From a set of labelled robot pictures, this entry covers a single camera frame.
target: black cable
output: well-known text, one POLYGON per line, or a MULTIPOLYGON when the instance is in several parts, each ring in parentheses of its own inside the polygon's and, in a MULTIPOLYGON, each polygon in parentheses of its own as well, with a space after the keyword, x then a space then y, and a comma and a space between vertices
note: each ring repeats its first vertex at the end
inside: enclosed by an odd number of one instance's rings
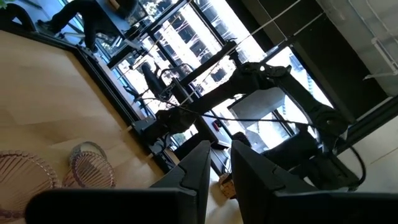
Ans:
MULTIPOLYGON (((224 120, 224 121, 239 121, 239 122, 258 122, 258 121, 278 122, 278 123, 283 123, 283 122, 285 122, 285 123, 306 125, 306 126, 315 128, 315 129, 317 129, 317 130, 322 130, 322 131, 324 131, 324 132, 330 133, 329 131, 324 130, 323 128, 318 127, 318 126, 313 125, 313 124, 305 124, 305 123, 301 123, 301 122, 288 121, 288 120, 284 120, 284 119, 231 119, 231 118, 221 118, 221 117, 218 117, 218 116, 213 116, 213 115, 208 115, 208 114, 200 114, 200 113, 198 113, 198 112, 196 112, 196 111, 192 111, 192 110, 186 109, 186 108, 184 108, 183 106, 176 105, 176 104, 174 104, 174 103, 168 102, 168 101, 166 101, 166 100, 158 99, 158 98, 145 98, 145 99, 143 99, 143 100, 158 100, 158 101, 161 101, 161 102, 170 104, 170 105, 172 105, 172 106, 174 106, 174 107, 180 108, 181 110, 184 110, 184 111, 186 111, 186 112, 195 114, 195 115, 197 115, 197 116, 204 116, 204 117, 207 117, 207 118, 219 119, 219 120, 224 120)), ((362 157, 359 155, 358 151, 354 148, 354 146, 349 145, 349 144, 348 144, 342 137, 340 137, 340 136, 335 136, 335 137, 337 138, 337 140, 339 140, 339 139, 343 140, 343 141, 348 145, 348 147, 351 149, 351 151, 354 153, 355 157, 358 159, 358 162, 359 162, 359 164, 360 164, 360 166, 361 166, 361 169, 362 169, 362 176, 361 176, 361 178, 358 180, 358 182, 357 182, 354 186, 350 186, 350 187, 359 187, 361 184, 363 184, 363 182, 364 182, 365 179, 366 179, 366 166, 365 166, 365 163, 364 163, 364 161, 362 160, 362 157)))

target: glass window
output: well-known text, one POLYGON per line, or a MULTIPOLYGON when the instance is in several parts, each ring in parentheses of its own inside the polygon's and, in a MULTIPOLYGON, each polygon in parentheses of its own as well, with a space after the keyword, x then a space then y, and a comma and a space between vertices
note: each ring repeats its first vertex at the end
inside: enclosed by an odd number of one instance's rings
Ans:
MULTIPOLYGON (((142 74, 141 65, 143 63, 147 63, 153 72, 155 72, 157 68, 159 68, 159 71, 157 72, 158 76, 161 74, 162 70, 168 70, 172 68, 172 66, 170 62, 165 59, 164 55, 156 46, 152 48, 152 46, 154 45, 154 41, 150 37, 144 39, 142 41, 142 45, 147 50, 152 50, 144 57, 134 58, 131 55, 128 56, 118 65, 118 68, 128 79, 128 81, 131 83, 132 87, 138 92, 138 94, 144 93, 142 96, 143 105, 141 106, 147 107, 152 114, 155 114, 156 112, 158 112, 158 110, 167 110, 172 106, 170 104, 163 103, 157 100, 146 99, 155 98, 155 96, 150 90, 147 91, 148 85, 142 74)), ((170 72, 165 72, 162 75, 162 79, 166 85, 171 84, 172 78, 180 78, 179 73, 172 70, 170 72)), ((178 101, 175 99, 174 96, 171 97, 169 101, 175 105, 178 105, 178 101)), ((176 134, 174 136, 174 139, 178 144, 182 144, 197 132, 198 131, 196 130, 196 128, 194 126, 191 126, 190 129, 185 131, 184 133, 176 134)))
POLYGON ((187 63, 193 68, 221 50, 221 45, 189 5, 164 22, 155 37, 177 64, 187 63))
POLYGON ((154 22, 163 12, 172 7, 178 0, 139 0, 149 15, 149 20, 154 22))
MULTIPOLYGON (((239 43, 250 35, 249 31, 225 0, 194 0, 206 18, 216 28, 224 40, 236 39, 239 43)), ((243 41, 237 51, 239 59, 244 62, 258 62, 266 55, 253 37, 243 41)))

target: black chair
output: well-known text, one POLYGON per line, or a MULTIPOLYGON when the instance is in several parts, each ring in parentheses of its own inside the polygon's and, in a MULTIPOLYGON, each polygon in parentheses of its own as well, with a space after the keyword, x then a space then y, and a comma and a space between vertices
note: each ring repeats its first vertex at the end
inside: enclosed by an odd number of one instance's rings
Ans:
POLYGON ((163 81, 163 75, 165 74, 165 72, 171 72, 174 70, 178 70, 180 69, 182 66, 189 66, 186 63, 183 63, 175 68, 167 68, 161 71, 160 75, 157 76, 160 68, 158 65, 156 65, 156 70, 153 72, 150 69, 150 65, 147 62, 144 62, 141 65, 141 70, 142 70, 142 74, 144 75, 145 81, 147 82, 148 85, 148 89, 146 91, 144 91, 143 93, 141 93, 140 95, 138 95, 136 97, 136 101, 140 98, 142 98, 142 96, 147 92, 147 91, 151 91, 154 96, 158 99, 161 100, 165 100, 165 101, 169 101, 171 99, 171 97, 173 96, 172 94, 172 89, 173 89, 173 85, 166 85, 166 83, 163 81))

